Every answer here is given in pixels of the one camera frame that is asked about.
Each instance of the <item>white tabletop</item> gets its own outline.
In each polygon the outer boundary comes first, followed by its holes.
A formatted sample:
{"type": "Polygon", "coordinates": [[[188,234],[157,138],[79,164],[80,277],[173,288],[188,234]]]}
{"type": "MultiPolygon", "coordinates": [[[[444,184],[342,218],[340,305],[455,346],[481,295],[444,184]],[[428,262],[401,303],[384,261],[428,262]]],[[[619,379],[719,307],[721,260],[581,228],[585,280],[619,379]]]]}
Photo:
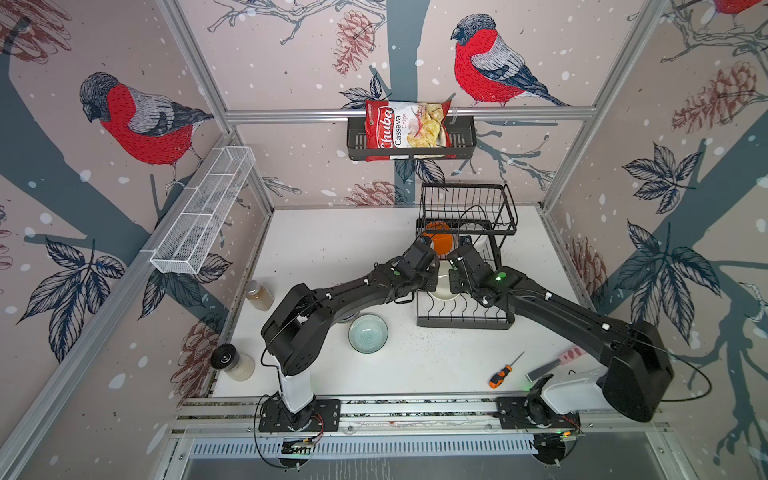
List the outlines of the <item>white tabletop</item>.
{"type": "MultiPolygon", "coordinates": [[[[326,288],[367,274],[374,262],[401,255],[413,242],[418,208],[278,210],[267,233],[253,278],[275,296],[274,310],[297,283],[326,288]]],[[[576,300],[534,207],[518,207],[518,232],[502,247],[505,265],[542,286],[576,300]]],[[[256,361],[245,382],[219,375],[216,397],[260,396],[277,391],[275,369],[259,364],[264,349],[260,330],[271,311],[244,302],[231,342],[256,361]]],[[[530,386],[525,373],[555,358],[571,342],[536,322],[517,316],[508,330],[433,329],[416,326],[415,303],[380,305],[363,310],[381,316],[389,338],[378,352],[355,351],[347,337],[349,323],[330,328],[323,349],[311,365],[317,395],[396,395],[520,391],[530,386]],[[503,385],[488,386],[492,374],[525,354],[503,385]]],[[[267,353],[266,363],[275,359],[267,353]]],[[[584,371],[590,356],[567,369],[584,371]]],[[[556,376],[563,375],[558,367],[556,376]]]]}

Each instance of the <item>light blue bowl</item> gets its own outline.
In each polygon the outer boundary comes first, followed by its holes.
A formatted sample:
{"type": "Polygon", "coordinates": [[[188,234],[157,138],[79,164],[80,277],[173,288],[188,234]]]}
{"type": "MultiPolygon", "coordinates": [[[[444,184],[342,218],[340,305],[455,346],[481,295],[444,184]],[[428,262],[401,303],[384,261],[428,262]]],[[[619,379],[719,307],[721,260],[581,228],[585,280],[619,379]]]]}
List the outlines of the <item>light blue bowl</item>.
{"type": "Polygon", "coordinates": [[[386,343],[389,329],[380,316],[357,317],[349,328],[349,344],[360,353],[374,353],[386,343]]]}

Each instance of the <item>white mesh shelf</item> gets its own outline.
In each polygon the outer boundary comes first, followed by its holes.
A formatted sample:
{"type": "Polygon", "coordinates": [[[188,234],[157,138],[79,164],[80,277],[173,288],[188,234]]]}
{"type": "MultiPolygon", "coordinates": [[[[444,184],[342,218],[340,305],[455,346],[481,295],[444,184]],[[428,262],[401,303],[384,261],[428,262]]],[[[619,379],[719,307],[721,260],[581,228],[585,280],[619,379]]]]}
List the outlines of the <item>white mesh shelf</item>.
{"type": "Polygon", "coordinates": [[[198,273],[243,188],[255,158],[248,147],[224,147],[152,255],[162,273],[198,273]]]}

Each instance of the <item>black mounting plate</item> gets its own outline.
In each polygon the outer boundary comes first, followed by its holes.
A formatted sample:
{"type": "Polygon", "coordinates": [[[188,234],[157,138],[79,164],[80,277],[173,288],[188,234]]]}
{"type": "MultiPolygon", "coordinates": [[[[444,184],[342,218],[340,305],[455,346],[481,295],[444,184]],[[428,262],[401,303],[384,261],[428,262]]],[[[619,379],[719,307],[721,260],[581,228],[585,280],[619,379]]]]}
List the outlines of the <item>black mounting plate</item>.
{"type": "MultiPolygon", "coordinates": [[[[341,400],[337,399],[317,399],[315,401],[314,412],[323,417],[326,432],[339,431],[339,417],[341,415],[341,400]]],[[[261,407],[261,418],[259,419],[259,432],[279,433],[294,432],[288,425],[288,417],[280,408],[280,400],[268,399],[261,407]]],[[[312,418],[309,425],[301,432],[319,432],[320,422],[312,418]]]]}
{"type": "MultiPolygon", "coordinates": [[[[502,424],[502,430],[519,430],[519,429],[535,429],[536,425],[533,425],[525,417],[528,416],[528,410],[525,408],[524,396],[509,396],[509,397],[496,397],[496,415],[499,422],[502,424]]],[[[581,425],[581,419],[578,412],[568,413],[566,415],[557,415],[552,412],[554,418],[552,419],[550,429],[563,429],[574,430],[576,425],[581,425]]]]}

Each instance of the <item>bird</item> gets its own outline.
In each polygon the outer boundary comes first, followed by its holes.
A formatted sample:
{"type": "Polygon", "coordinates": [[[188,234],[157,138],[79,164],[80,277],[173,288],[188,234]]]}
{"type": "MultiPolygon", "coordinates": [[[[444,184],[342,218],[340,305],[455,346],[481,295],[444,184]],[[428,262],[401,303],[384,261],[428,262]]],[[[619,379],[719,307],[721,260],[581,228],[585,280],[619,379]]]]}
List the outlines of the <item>bird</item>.
{"type": "MultiPolygon", "coordinates": [[[[683,10],[687,7],[690,7],[692,5],[695,5],[699,2],[702,2],[703,0],[691,0],[690,2],[682,4],[680,7],[677,8],[677,10],[683,10]]],[[[736,30],[737,28],[744,28],[744,25],[739,25],[736,23],[736,16],[743,12],[744,10],[747,10],[749,7],[753,7],[754,5],[757,5],[762,0],[712,0],[714,3],[714,7],[710,7],[713,10],[711,11],[711,15],[704,25],[701,27],[701,30],[709,30],[708,25],[712,21],[713,18],[715,18],[715,15],[718,13],[724,13],[727,15],[730,15],[733,19],[733,27],[731,27],[727,33],[730,33],[733,30],[736,30]]],[[[707,12],[704,14],[705,17],[709,16],[710,12],[707,12]]]]}
{"type": "Polygon", "coordinates": [[[567,107],[549,94],[525,65],[525,59],[504,43],[490,15],[468,15],[451,35],[456,40],[454,72],[458,85],[475,103],[498,102],[502,107],[512,98],[539,97],[567,107]]]}
{"type": "Polygon", "coordinates": [[[98,119],[106,131],[136,160],[150,165],[171,165],[176,180],[176,162],[191,150],[199,167],[203,162],[192,148],[194,132],[214,116],[199,108],[184,107],[164,95],[145,94],[119,82],[114,76],[96,72],[80,86],[80,102],[91,123],[98,119]]]}

